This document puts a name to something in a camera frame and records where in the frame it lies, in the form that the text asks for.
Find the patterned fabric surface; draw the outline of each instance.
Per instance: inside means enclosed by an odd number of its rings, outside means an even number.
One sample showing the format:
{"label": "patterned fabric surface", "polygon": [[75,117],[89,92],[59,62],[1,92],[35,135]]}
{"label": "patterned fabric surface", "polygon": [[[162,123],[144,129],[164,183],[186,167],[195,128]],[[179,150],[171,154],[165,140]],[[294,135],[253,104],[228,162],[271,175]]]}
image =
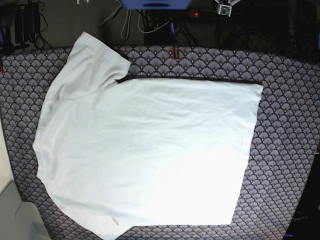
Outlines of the patterned fabric surface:
{"label": "patterned fabric surface", "polygon": [[[70,50],[58,48],[2,58],[2,125],[22,200],[37,206],[52,239],[97,240],[57,208],[36,178],[38,164],[32,143],[41,106]],[[281,240],[299,203],[320,139],[319,65],[201,47],[181,47],[180,61],[172,60],[170,47],[119,46],[115,50],[132,62],[130,74],[135,77],[231,79],[264,86],[232,224],[133,227],[119,239]]]}

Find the light cloth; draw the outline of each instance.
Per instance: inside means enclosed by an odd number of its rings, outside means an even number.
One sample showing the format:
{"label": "light cloth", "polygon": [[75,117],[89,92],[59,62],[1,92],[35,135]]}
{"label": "light cloth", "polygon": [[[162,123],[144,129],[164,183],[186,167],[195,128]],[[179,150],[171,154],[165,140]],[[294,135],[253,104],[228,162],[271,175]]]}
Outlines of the light cloth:
{"label": "light cloth", "polygon": [[104,240],[132,226],[230,224],[263,87],[164,78],[118,84],[129,67],[80,36],[42,106],[37,177],[62,212]]}

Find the white cable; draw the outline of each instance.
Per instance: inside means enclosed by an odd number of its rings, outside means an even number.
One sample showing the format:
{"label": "white cable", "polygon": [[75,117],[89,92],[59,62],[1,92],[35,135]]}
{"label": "white cable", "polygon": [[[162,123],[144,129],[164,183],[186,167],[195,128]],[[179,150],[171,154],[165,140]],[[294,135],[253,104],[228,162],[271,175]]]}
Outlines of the white cable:
{"label": "white cable", "polygon": [[123,27],[122,27],[122,30],[121,30],[121,38],[123,40],[127,40],[129,38],[131,14],[132,14],[132,10],[127,10],[126,11],[125,21],[124,21],[124,24],[123,24]]}
{"label": "white cable", "polygon": [[151,33],[154,33],[156,31],[158,31],[159,29],[162,29],[165,25],[167,25],[169,22],[167,21],[166,23],[162,24],[161,26],[159,27],[156,27],[155,29],[151,30],[151,31],[142,31],[141,28],[140,28],[140,19],[141,19],[141,14],[139,14],[139,19],[138,19],[138,29],[141,33],[143,34],[151,34]]}
{"label": "white cable", "polygon": [[122,8],[122,4],[121,4],[121,1],[120,1],[120,0],[114,0],[114,1],[118,2],[118,3],[119,3],[119,6],[118,6],[105,20],[103,20],[103,21],[101,22],[101,26],[102,26],[105,22],[107,22],[108,20],[110,20],[110,21],[107,23],[107,25],[103,27],[104,29],[106,29],[106,28],[110,25],[111,20],[112,20],[112,19],[114,18],[114,16],[118,13],[118,11]]}

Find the red object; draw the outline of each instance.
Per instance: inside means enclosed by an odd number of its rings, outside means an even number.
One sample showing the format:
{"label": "red object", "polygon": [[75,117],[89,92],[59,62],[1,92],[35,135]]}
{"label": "red object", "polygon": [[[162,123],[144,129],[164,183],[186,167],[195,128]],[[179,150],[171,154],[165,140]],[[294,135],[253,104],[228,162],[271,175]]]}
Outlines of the red object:
{"label": "red object", "polygon": [[180,60],[179,47],[176,46],[172,48],[172,58],[175,61]]}

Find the shirt sleeve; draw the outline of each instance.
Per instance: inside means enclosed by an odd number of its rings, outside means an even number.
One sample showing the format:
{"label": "shirt sleeve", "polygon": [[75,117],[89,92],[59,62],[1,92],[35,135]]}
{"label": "shirt sleeve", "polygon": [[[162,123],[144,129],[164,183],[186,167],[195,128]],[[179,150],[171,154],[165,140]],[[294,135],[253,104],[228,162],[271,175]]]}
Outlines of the shirt sleeve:
{"label": "shirt sleeve", "polygon": [[129,67],[128,60],[83,32],[45,98],[76,99],[88,96],[124,78]]}

